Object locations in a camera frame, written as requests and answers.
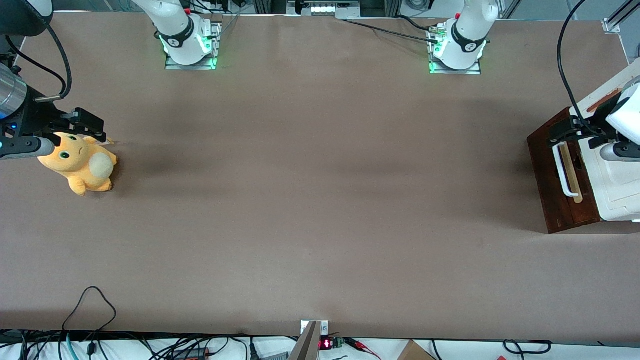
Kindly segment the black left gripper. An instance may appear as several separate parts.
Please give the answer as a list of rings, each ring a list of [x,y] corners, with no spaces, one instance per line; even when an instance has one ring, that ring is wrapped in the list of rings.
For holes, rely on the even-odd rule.
[[[620,135],[608,123],[607,117],[607,115],[590,116],[585,119],[585,125],[576,115],[556,116],[549,121],[548,146],[553,147],[568,141],[577,144],[578,141],[587,139],[590,150],[594,150],[606,144],[617,143]]]

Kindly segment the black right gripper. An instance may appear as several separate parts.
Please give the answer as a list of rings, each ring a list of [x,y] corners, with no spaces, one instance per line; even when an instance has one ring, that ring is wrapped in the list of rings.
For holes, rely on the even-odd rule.
[[[108,137],[105,121],[81,107],[70,112],[70,123],[62,116],[66,114],[55,107],[52,102],[35,101],[41,93],[27,88],[23,103],[14,112],[5,117],[5,135],[8,137],[41,136],[44,133],[69,133],[71,130],[86,132],[83,141],[91,145],[107,144]]]

